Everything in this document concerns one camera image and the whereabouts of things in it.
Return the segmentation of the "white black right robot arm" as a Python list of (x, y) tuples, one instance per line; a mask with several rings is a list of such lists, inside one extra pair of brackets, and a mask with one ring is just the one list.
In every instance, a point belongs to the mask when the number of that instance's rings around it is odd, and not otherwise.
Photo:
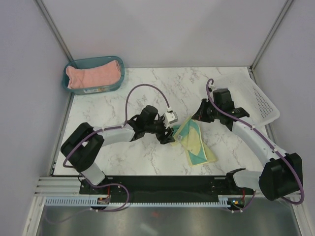
[(219, 120), (229, 131), (237, 135), (259, 159), (263, 169), (260, 172), (239, 168), (226, 174), (227, 192), (236, 194), (242, 188), (259, 190), (270, 201), (294, 192), (300, 192), (300, 200), (291, 204), (303, 203), (302, 159), (296, 153), (289, 154), (278, 147), (255, 126), (250, 114), (242, 107), (236, 108), (230, 91), (226, 88), (208, 91), (208, 97), (201, 100), (200, 107), (192, 116), (193, 120), (211, 123)]

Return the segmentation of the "pink towel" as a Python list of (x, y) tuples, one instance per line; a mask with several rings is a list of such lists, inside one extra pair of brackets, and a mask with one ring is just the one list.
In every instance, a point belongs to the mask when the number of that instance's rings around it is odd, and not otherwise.
[(117, 60), (89, 69), (66, 68), (69, 77), (68, 89), (86, 89), (113, 85), (121, 78), (121, 66)]

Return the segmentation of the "white perforated plastic basket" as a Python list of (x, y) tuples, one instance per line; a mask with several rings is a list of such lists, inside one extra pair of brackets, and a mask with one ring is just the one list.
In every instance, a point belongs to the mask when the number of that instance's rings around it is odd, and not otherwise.
[(245, 72), (232, 72), (214, 78), (216, 89), (228, 89), (236, 107), (244, 108), (259, 126), (280, 117), (280, 112), (260, 87)]

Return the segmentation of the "teal transparent plastic bin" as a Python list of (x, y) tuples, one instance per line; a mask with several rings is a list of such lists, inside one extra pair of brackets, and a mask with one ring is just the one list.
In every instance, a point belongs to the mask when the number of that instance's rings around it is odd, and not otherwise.
[(125, 65), (117, 56), (77, 59), (63, 70), (62, 87), (76, 95), (115, 91), (125, 78)]

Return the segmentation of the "yellow green towel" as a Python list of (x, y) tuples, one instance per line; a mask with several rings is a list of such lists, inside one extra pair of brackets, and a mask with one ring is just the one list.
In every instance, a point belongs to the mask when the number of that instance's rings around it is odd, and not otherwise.
[(218, 158), (203, 142), (200, 126), (192, 116), (187, 117), (182, 124), (174, 125), (173, 129), (175, 142), (172, 145), (180, 144), (183, 147), (191, 167), (217, 162)]

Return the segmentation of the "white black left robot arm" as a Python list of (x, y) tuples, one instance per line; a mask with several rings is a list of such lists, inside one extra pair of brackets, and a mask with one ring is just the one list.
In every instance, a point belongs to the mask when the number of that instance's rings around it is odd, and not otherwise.
[(178, 116), (172, 109), (160, 116), (157, 108), (147, 105), (140, 114), (121, 125), (96, 128), (84, 122), (61, 146), (61, 153), (65, 157), (63, 166), (74, 168), (91, 183), (90, 187), (95, 193), (102, 194), (107, 190), (108, 182), (105, 173), (95, 162), (102, 147), (133, 142), (147, 133), (154, 134), (162, 145), (173, 143), (174, 129), (170, 125), (177, 121)]

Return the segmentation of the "aluminium frame rail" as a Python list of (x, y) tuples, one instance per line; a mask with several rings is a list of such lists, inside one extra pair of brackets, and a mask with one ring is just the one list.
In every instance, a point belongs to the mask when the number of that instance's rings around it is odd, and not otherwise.
[(236, 187), (225, 176), (107, 176), (97, 187), (78, 177), (41, 177), (36, 192), (88, 194), (107, 193), (106, 185), (120, 184), (130, 193), (140, 191), (187, 191), (206, 193), (207, 195), (246, 195), (253, 193), (253, 187)]

